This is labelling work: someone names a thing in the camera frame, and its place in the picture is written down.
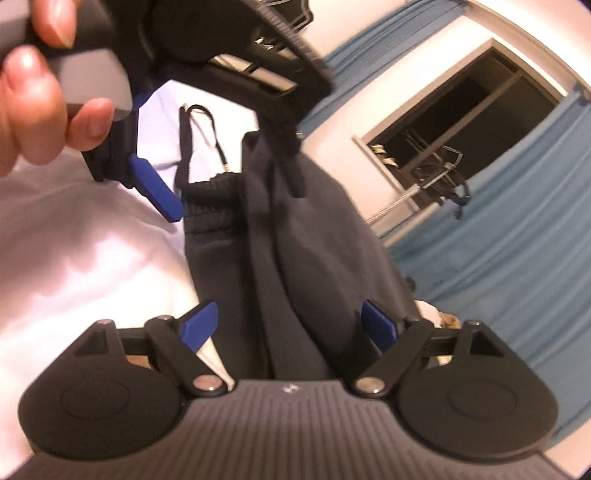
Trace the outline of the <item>person's left hand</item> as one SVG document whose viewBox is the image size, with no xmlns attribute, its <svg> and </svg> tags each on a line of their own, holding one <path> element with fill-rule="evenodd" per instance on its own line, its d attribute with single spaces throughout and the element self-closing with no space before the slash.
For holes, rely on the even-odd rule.
<svg viewBox="0 0 591 480">
<path fill-rule="evenodd" d="M 19 158 L 47 165 L 69 147 L 84 152 L 107 137 L 114 118 L 106 98 L 86 102 L 70 118 L 60 85 L 33 46 L 13 49 L 1 69 L 1 175 Z"/>
</svg>

